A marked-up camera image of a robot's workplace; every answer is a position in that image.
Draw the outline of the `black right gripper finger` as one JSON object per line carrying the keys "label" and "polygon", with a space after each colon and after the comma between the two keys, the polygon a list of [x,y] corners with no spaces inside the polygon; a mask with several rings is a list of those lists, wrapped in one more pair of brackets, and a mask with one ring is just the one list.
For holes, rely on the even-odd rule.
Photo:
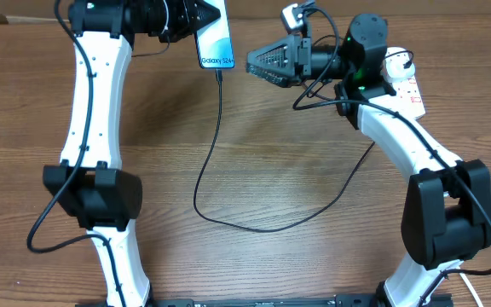
{"label": "black right gripper finger", "polygon": [[263,79],[281,88],[290,88],[292,86],[297,86],[300,84],[300,80],[298,78],[285,77],[275,72],[265,70],[261,67],[253,66],[251,64],[247,65],[247,72],[255,77]]}
{"label": "black right gripper finger", "polygon": [[301,38],[288,35],[275,43],[255,49],[247,54],[246,68],[251,70],[293,71],[297,60],[297,48]]}

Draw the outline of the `Samsung Galaxy smartphone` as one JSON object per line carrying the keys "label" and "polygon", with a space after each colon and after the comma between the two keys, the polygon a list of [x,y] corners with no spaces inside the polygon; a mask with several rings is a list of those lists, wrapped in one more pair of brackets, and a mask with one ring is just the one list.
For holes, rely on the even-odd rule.
{"label": "Samsung Galaxy smartphone", "polygon": [[199,65],[203,69],[232,69],[235,62],[226,3],[224,0],[206,2],[220,9],[221,17],[195,33]]}

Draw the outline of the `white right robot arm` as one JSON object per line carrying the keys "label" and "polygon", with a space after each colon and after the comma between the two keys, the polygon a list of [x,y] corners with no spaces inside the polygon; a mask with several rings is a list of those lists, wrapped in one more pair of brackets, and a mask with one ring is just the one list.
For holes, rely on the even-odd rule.
{"label": "white right robot arm", "polygon": [[491,179],[480,160],[464,161],[419,124],[424,114],[409,53],[387,44],[377,14],[359,14],[335,44],[313,42],[309,9],[286,8],[288,34],[247,55],[250,74],[282,88],[335,82],[332,105],[372,139],[407,181],[401,219],[405,255],[373,294],[338,295],[339,306],[449,306],[436,289],[491,246]]}

